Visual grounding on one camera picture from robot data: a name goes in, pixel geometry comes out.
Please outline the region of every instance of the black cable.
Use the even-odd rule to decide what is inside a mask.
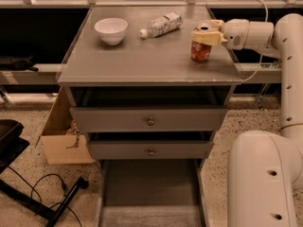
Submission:
[[[58,175],[58,174],[56,174],[56,173],[49,173],[49,174],[44,175],[42,178],[40,178],[40,179],[37,181],[37,183],[35,183],[35,184],[33,185],[33,188],[32,188],[32,191],[31,191],[31,195],[32,195],[33,190],[35,190],[36,185],[37,185],[42,179],[44,179],[44,178],[46,178],[46,177],[50,177],[50,176],[56,176],[56,177],[58,177],[58,178],[60,179],[60,181],[61,181],[61,186],[62,186],[62,190],[64,191],[63,196],[62,196],[62,200],[61,200],[60,202],[54,203],[53,205],[51,205],[51,206],[49,207],[49,208],[53,208],[53,207],[55,207],[55,206],[58,205],[58,204],[62,204],[62,201],[64,200],[64,197],[66,196],[67,186],[66,186],[64,180],[62,179],[62,177],[61,177],[60,175]],[[75,216],[75,218],[76,218],[76,220],[78,221],[80,227],[82,227],[82,224],[81,224],[81,222],[80,222],[78,216],[76,215],[76,213],[75,213],[70,207],[67,206],[67,208],[68,208],[68,210],[69,210],[70,212],[72,212],[72,214]]]
[[[66,193],[66,190],[67,190],[67,187],[66,187],[66,184],[64,182],[64,180],[62,179],[62,177],[56,173],[49,173],[49,174],[46,174],[44,175],[42,178],[40,178],[33,186],[27,181],[25,180],[15,169],[11,168],[10,166],[8,166],[8,169],[10,169],[11,171],[13,171],[22,181],[24,181],[30,188],[31,188],[31,192],[30,192],[30,197],[32,198],[32,193],[35,192],[37,194],[37,196],[39,197],[39,201],[40,203],[42,203],[42,198],[40,196],[40,194],[38,193],[38,191],[35,189],[35,186],[42,180],[44,179],[45,177],[49,177],[49,176],[57,176],[60,180],[61,180],[61,183],[62,183],[62,190],[64,191],[63,193],[63,196],[62,196],[62,200],[60,202],[57,202],[55,204],[53,204],[52,206],[50,206],[49,208],[53,208],[54,206],[58,205],[58,204],[62,204],[62,201],[64,199],[64,197],[66,196],[65,193]],[[80,219],[78,218],[78,216],[76,215],[76,213],[70,208],[67,206],[67,209],[72,212],[72,214],[75,216],[77,222],[79,223],[80,227],[82,227],[82,224],[80,222]]]
[[[33,191],[35,190],[36,185],[37,185],[41,180],[43,180],[44,178],[50,177],[50,176],[56,176],[56,177],[58,177],[58,178],[60,179],[60,181],[61,181],[61,187],[62,187],[62,189],[63,189],[63,191],[64,191],[64,195],[65,195],[66,190],[67,190],[67,186],[66,186],[64,180],[62,179],[62,177],[61,177],[60,175],[56,174],[56,173],[49,173],[49,174],[44,175],[42,178],[40,178],[40,179],[33,185],[32,189],[31,189],[31,192],[30,192],[30,197],[31,197],[31,198],[32,198],[32,193],[33,193]]]
[[[53,207],[55,207],[56,205],[61,205],[61,204],[62,204],[62,201],[63,201],[63,199],[62,199],[60,202],[54,203],[54,204],[51,205],[49,208],[53,208]],[[81,223],[79,217],[77,216],[77,214],[76,214],[70,207],[68,207],[68,206],[67,206],[67,209],[68,209],[70,212],[72,212],[72,214],[73,214],[74,217],[76,218],[77,222],[79,223],[80,227],[82,227],[82,223]]]
[[[40,194],[36,191],[36,189],[31,184],[29,184],[28,181],[25,180],[16,170],[14,170],[13,168],[11,168],[10,166],[8,166],[8,168],[10,170],[12,170],[19,178],[21,178],[31,188],[31,193],[35,192],[37,194],[37,196],[39,197],[39,202],[42,203],[42,198],[41,198]]]

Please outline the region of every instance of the cabinet top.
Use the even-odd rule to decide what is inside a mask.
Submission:
[[[182,13],[183,25],[158,38],[142,40],[139,30],[154,18]],[[98,20],[117,17],[128,22],[126,38],[118,45],[104,43],[94,29]],[[190,57],[190,32],[210,19],[205,7],[94,7],[80,36],[62,65],[60,85],[104,84],[239,84],[241,78],[222,45],[213,46],[209,59]]]

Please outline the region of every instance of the cardboard box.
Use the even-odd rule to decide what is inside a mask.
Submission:
[[[70,102],[67,94],[61,88],[41,134],[47,162],[49,164],[92,164],[94,159],[86,147],[84,135],[66,135],[72,120],[69,109]]]

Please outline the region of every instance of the drawer knob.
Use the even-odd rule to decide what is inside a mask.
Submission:
[[[149,117],[149,119],[147,120],[147,123],[149,126],[153,126],[154,125],[154,119],[152,117]]]
[[[150,148],[150,149],[149,149],[149,155],[150,155],[150,156],[154,156],[154,150],[153,150],[153,148]]]

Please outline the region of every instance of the white bowl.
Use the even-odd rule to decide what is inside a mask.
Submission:
[[[127,26],[127,22],[123,19],[108,18],[98,21],[95,30],[105,43],[116,45],[124,39]]]

